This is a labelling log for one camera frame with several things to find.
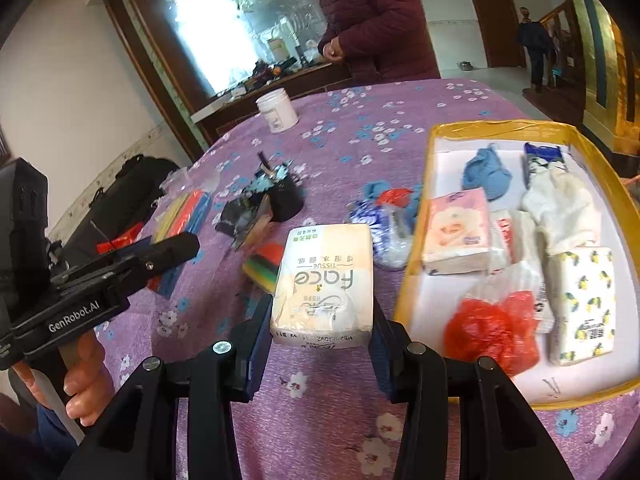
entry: bolt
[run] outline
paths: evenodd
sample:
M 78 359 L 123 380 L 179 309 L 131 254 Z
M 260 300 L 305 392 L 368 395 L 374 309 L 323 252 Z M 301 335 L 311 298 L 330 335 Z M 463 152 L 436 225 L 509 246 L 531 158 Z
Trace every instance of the bolt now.
M 487 355 L 483 355 L 478 359 L 478 364 L 485 370 L 493 370 L 495 368 L 496 362 L 493 358 Z
M 427 351 L 427 347 L 423 344 L 420 343 L 419 341 L 411 341 L 407 346 L 406 349 L 414 355 L 422 355 Z
M 232 349 L 232 345 L 229 341 L 218 341 L 213 345 L 213 351 L 216 354 L 226 354 Z
M 151 370 L 155 370 L 160 366 L 160 359 L 157 357 L 147 357 L 144 361 L 142 361 L 142 367 L 150 372 Z

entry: wooden door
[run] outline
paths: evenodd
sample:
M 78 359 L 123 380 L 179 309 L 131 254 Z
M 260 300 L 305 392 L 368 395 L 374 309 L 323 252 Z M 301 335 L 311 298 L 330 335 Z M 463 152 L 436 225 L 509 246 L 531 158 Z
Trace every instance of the wooden door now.
M 526 66 L 513 0 L 473 0 L 489 67 Z

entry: person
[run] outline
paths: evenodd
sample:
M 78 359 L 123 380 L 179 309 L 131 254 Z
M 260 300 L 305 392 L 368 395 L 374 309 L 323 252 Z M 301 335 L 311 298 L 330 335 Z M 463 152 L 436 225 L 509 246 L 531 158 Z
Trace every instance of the person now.
M 545 73 L 545 56 L 550 57 L 555 52 L 554 45 L 540 22 L 532 22 L 529 9 L 520 7 L 522 22 L 518 27 L 516 40 L 527 49 L 531 61 L 531 85 L 537 93 L 542 92 L 542 77 Z
M 359 84 L 440 78 L 420 0 L 320 0 L 327 28 L 318 44 L 346 62 Z
M 64 389 L 73 397 L 66 404 L 71 418 L 91 426 L 114 394 L 113 381 L 104 365 L 104 348 L 93 330 L 78 338 L 79 361 L 65 375 Z M 9 433 L 0 424 L 0 471 L 3 480 L 54 480 L 76 449 L 76 442 L 47 406 L 24 362 L 14 366 L 35 399 L 37 428 L 27 438 Z

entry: pink tissue pack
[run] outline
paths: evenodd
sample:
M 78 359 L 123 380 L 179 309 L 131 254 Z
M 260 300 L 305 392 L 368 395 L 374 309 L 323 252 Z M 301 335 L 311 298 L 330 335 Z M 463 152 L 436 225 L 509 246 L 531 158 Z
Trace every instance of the pink tissue pack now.
M 482 188 L 431 199 L 422 250 L 424 269 L 437 274 L 486 270 L 491 247 L 489 228 Z

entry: purple tablecloth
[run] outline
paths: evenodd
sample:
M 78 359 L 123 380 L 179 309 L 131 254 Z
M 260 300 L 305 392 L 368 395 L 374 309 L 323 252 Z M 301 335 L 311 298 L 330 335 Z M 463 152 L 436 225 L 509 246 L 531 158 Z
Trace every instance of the purple tablecloth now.
M 149 355 L 166 361 L 195 355 L 252 314 L 256 294 L 242 275 L 246 257 L 223 258 L 230 239 L 214 230 L 226 200 L 251 179 L 256 153 L 292 158 L 303 180 L 304 209 L 274 226 L 284 243 L 301 225 L 341 222 L 346 205 L 365 184 L 385 180 L 412 188 L 422 181 L 432 126 L 461 120 L 504 120 L 524 114 L 472 80 L 429 80 L 358 87 L 295 101 L 300 122 L 269 133 L 251 118 L 216 143 L 191 172 L 196 183 L 221 172 L 214 205 L 199 234 L 198 256 L 186 264 L 171 300 L 143 290 L 129 310 L 98 327 L 107 366 L 120 386 Z M 155 218 L 145 227 L 151 231 Z M 375 270 L 375 294 L 388 316 L 401 272 Z M 595 480 L 638 417 L 637 392 L 577 410 L 539 412 L 579 480 Z M 262 387 L 249 404 L 233 405 L 242 475 L 249 479 L 391 478 L 404 421 L 404 405 L 379 392 L 366 349 L 318 351 L 272 346 Z M 449 471 L 458 476 L 459 413 L 450 408 Z M 178 478 L 187 477 L 186 410 L 178 424 Z

